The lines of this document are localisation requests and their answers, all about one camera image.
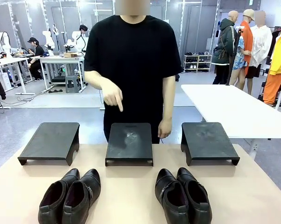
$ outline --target person's right hand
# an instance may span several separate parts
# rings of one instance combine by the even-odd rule
[[[244,55],[252,55],[252,53],[251,53],[249,50],[245,50],[245,51],[243,52],[243,54],[244,54]]]
[[[120,88],[107,78],[102,78],[101,88],[104,102],[109,106],[118,106],[120,111],[123,112],[123,95]]]

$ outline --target floor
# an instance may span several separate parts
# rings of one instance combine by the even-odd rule
[[[181,143],[181,124],[183,122],[201,121],[200,113],[183,93],[181,85],[211,84],[213,79],[214,74],[211,72],[181,74],[176,89],[173,130],[172,134],[163,141],[165,144]],[[265,77],[254,79],[253,95],[255,97],[258,96],[260,85],[265,79]],[[32,88],[32,91],[41,92],[44,88],[43,85],[41,82],[31,82],[26,87],[29,91]],[[13,91],[15,90],[8,92],[9,103],[13,103],[11,100],[15,97]],[[4,114],[0,114],[0,167],[19,148],[28,143],[42,122],[79,122],[81,143],[105,143],[102,127],[104,112],[98,109],[100,106],[102,104],[98,91],[88,87],[81,94],[53,93],[50,95],[47,93],[22,105],[27,108],[6,110]],[[246,151],[249,150],[249,145],[245,140],[232,139],[231,141],[240,144]],[[260,149],[255,160],[281,189],[281,140],[260,140],[258,143]]]

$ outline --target orange vest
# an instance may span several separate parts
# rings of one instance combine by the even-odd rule
[[[244,40],[244,50],[249,50],[252,51],[253,49],[253,33],[249,27],[249,24],[246,21],[242,21],[241,26],[244,26],[245,28],[242,30],[241,36],[243,37]],[[251,61],[250,55],[245,55],[244,60],[247,62],[247,67],[245,69],[245,75],[247,74],[248,71],[248,66]]]

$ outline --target shoe rack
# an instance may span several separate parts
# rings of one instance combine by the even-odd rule
[[[212,61],[212,55],[184,55],[183,60],[183,69],[185,72],[187,71],[210,71]]]

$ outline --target white floor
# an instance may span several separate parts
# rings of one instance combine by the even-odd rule
[[[193,106],[192,101],[186,96],[181,89],[182,84],[212,84],[215,74],[213,72],[200,73],[183,73],[180,75],[180,81],[176,83],[175,106]],[[261,83],[266,80],[266,77],[254,78],[253,96],[257,97],[261,89]],[[25,85],[27,92],[33,92],[36,95],[45,89],[45,84],[41,82],[30,82]],[[27,95],[15,95],[21,92],[22,88],[6,92],[7,99],[4,100],[3,105],[14,106],[19,108],[99,108],[102,107],[99,90],[91,86],[87,86],[82,93],[66,93],[65,87],[58,86],[52,90],[60,90],[60,93],[44,93],[34,98],[34,100],[23,104],[19,102],[20,99],[30,98]]]

